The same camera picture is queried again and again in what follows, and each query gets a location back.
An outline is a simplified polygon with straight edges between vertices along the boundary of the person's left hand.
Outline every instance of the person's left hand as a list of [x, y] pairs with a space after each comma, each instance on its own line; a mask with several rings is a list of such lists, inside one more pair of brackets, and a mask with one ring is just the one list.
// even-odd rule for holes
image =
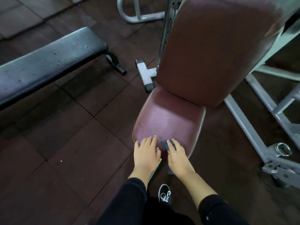
[[156, 147], [157, 136], [142, 140], [141, 145], [136, 141], [134, 144], [134, 167], [143, 167], [152, 172], [160, 160], [161, 151]]

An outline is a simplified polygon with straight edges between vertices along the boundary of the black rubber end cap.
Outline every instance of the black rubber end cap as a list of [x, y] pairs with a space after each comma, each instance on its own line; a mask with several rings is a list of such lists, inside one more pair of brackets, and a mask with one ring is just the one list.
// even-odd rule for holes
[[137, 68], [137, 64], [145, 62], [143, 59], [136, 59], [135, 60], [135, 67]]
[[153, 83], [150, 83], [150, 84], [146, 84], [146, 85], [144, 86], [144, 88], [145, 88], [145, 92], [146, 92], [146, 93], [150, 93], [150, 92], [153, 91], [153, 89], [154, 89], [155, 87], [154, 87], [154, 84], [153, 84]]

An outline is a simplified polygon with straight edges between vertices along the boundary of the white metal frame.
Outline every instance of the white metal frame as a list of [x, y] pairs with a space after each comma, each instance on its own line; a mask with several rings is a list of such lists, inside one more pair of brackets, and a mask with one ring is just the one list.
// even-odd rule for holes
[[123, 0], [117, 0], [118, 10], [121, 17], [128, 23], [137, 24], [146, 21], [163, 19], [165, 12], [141, 15], [139, 0], [133, 0], [136, 16], [128, 16], [123, 11]]
[[[167, 41], [166, 31], [169, 31], [170, 27], [172, 26], [173, 19], [175, 18], [175, 15], [172, 15], [174, 12], [170, 11], [172, 10], [170, 1], [173, 0], [168, 0], [166, 14], [169, 14], [169, 17], [172, 16], [172, 21], [168, 22], [166, 19], [169, 19], [169, 17], [165, 17], [158, 66], [163, 54], [164, 45]], [[245, 80], [254, 90], [260, 100], [264, 103], [264, 105], [276, 119], [278, 124], [283, 128], [283, 130], [288, 134], [288, 136], [291, 138], [291, 140], [293, 140], [295, 145], [300, 150], [300, 124], [291, 123], [283, 114], [283, 110], [286, 109], [293, 101], [300, 101], [300, 83], [298, 83], [298, 85], [277, 105], [259, 84], [259, 82], [255, 79], [253, 74], [251, 74], [253, 71], [258, 71], [278, 77], [291, 79], [294, 81], [300, 81], [299, 73], [288, 72], [264, 65], [265, 61], [267, 61], [273, 54], [275, 54], [278, 50], [280, 50], [288, 42], [295, 38], [299, 33], [300, 19], [297, 20], [284, 33], [279, 34], [272, 48], [256, 65], [256, 67], [254, 67], [253, 70], [247, 75]], [[144, 85], [152, 83], [151, 78], [156, 76], [156, 68], [147, 69], [145, 63], [138, 63], [137, 68], [140, 72]], [[280, 180], [283, 183], [300, 188], [300, 164], [284, 159], [284, 156], [291, 155], [292, 152], [290, 148], [284, 143], [277, 143], [267, 147], [255, 131], [245, 114], [239, 108], [233, 97], [231, 95], [228, 95], [224, 102], [226, 103], [227, 107], [229, 108], [229, 110], [239, 123], [240, 127], [248, 137], [249, 141], [257, 151], [258, 155], [264, 162], [265, 165], [263, 166], [262, 170], [268, 174], [271, 174], [275, 179]]]

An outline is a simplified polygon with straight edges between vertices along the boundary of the gym equipment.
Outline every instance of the gym equipment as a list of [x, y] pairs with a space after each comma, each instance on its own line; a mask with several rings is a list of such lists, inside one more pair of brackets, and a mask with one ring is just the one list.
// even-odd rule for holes
[[156, 12], [141, 15], [139, 0], [133, 0], [136, 16], [128, 16], [123, 11], [123, 0], [117, 0], [117, 6], [121, 17], [128, 23], [137, 24], [146, 21], [163, 19], [165, 12]]
[[102, 54], [126, 74], [106, 42], [87, 27], [0, 66], [0, 110]]
[[[297, 79], [294, 73], [262, 64], [300, 33], [298, 19], [284, 27], [300, 0], [183, 0], [177, 15], [173, 3], [168, 0], [157, 68], [147, 69], [143, 60], [136, 60], [145, 91], [152, 92], [133, 128], [133, 140], [154, 134], [158, 142], [175, 138], [189, 157], [205, 106], [225, 101], [265, 163], [262, 170], [300, 188], [300, 164], [282, 158], [291, 155], [290, 148], [284, 143], [266, 147], [230, 95], [245, 78], [300, 149], [299, 124], [282, 113], [300, 100], [300, 84], [276, 106], [249, 74], [256, 70]], [[154, 88], [154, 76], [161, 87]]]

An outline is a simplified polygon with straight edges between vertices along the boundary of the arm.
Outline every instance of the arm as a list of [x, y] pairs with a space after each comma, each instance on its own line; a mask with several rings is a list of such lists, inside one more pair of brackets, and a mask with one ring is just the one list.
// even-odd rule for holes
[[204, 225], [249, 225], [195, 172], [178, 141], [174, 139], [172, 141], [176, 150], [168, 141], [169, 167], [191, 194], [202, 223]]
[[151, 172], [160, 160], [160, 150], [154, 136], [145, 138], [139, 147], [134, 146], [134, 169], [127, 181], [105, 209], [97, 225], [141, 224], [147, 198], [147, 185]]

